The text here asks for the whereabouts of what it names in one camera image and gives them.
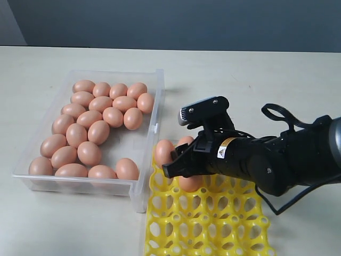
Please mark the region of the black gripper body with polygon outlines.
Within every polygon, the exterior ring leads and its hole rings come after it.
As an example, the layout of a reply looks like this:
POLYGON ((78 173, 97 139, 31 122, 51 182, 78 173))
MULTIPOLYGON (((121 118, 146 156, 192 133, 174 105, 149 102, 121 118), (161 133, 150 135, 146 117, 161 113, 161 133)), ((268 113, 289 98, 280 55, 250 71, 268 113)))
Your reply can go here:
POLYGON ((194 171, 239 171, 241 150, 236 130, 199 132, 190 153, 190 169, 194 171))

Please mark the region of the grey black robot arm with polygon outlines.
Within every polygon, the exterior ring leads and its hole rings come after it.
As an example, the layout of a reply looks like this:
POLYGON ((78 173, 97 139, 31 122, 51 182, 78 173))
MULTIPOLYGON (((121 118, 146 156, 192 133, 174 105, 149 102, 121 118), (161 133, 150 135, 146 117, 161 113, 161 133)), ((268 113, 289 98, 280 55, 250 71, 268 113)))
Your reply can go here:
POLYGON ((221 174, 251 181, 263 192, 281 196, 300 186, 340 183, 340 119, 317 118, 302 130, 250 138, 237 130, 205 131, 171 154, 163 165, 168 178, 221 174))

